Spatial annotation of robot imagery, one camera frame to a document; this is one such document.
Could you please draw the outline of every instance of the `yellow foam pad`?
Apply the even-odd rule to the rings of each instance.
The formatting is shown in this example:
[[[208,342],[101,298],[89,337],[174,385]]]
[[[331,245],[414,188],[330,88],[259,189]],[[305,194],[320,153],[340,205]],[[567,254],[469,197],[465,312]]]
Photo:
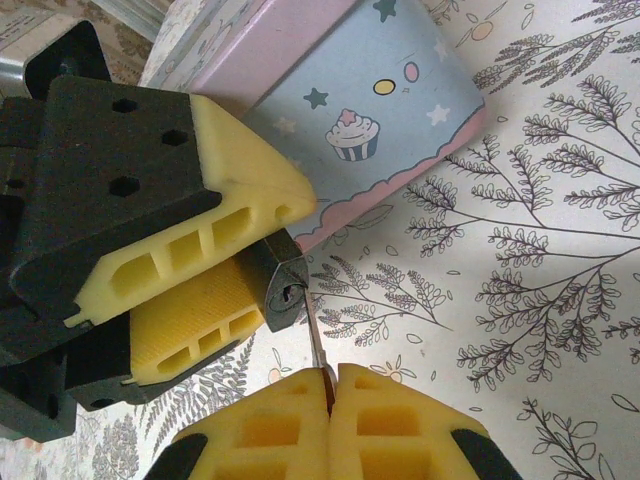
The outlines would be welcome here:
[[[171,380],[264,323],[250,266],[231,257],[130,313],[130,382]]]
[[[203,183],[222,203],[102,257],[68,327],[106,322],[314,211],[309,181],[267,142],[205,97],[191,110]]]
[[[178,434],[208,441],[191,480],[326,480],[329,414],[322,373],[297,372]]]
[[[331,418],[318,369],[193,424],[208,443],[190,480],[478,480],[451,436],[476,420],[358,365],[339,366]]]

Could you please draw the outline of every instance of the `dark blue star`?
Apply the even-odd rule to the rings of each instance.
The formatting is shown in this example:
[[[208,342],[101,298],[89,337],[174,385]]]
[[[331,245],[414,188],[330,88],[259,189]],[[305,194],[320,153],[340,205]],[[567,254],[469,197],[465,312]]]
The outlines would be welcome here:
[[[387,17],[396,16],[396,0],[378,0],[373,4],[373,8],[380,12],[380,21],[385,22]]]
[[[322,105],[324,107],[327,106],[327,97],[329,96],[328,93],[321,93],[318,90],[316,90],[315,88],[311,89],[311,93],[309,95],[305,95],[304,98],[305,100],[308,100],[309,103],[311,104],[311,110],[315,110],[316,107]]]

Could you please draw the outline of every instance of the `pink scalloped border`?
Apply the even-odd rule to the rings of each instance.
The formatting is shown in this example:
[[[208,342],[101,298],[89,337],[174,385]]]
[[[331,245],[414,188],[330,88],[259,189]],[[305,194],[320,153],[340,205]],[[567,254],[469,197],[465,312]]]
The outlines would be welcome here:
[[[327,207],[320,217],[320,226],[314,228],[311,233],[303,233],[295,238],[302,251],[308,252],[358,215],[362,215],[444,157],[464,146],[482,129],[486,117],[487,108],[483,105],[458,129],[449,143],[440,147],[434,157],[421,160],[411,170],[398,172],[388,180],[379,181],[371,189],[357,193],[350,200],[336,202]]]

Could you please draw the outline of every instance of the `patterned tablecloth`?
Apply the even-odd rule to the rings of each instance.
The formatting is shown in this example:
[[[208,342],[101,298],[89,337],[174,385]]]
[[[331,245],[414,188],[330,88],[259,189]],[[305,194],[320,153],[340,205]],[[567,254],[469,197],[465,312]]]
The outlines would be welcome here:
[[[428,7],[492,121],[309,255],[330,360],[476,417],[524,478],[640,478],[640,1]],[[308,365],[306,326],[263,328],[144,407],[0,444],[0,473],[142,478],[180,428]]]

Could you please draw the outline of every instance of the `cupcake illustration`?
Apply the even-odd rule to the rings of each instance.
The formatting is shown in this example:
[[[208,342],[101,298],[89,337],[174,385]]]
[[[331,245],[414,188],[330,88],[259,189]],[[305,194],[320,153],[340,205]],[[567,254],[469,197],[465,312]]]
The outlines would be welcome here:
[[[346,108],[325,138],[341,160],[357,162],[376,153],[380,124]]]

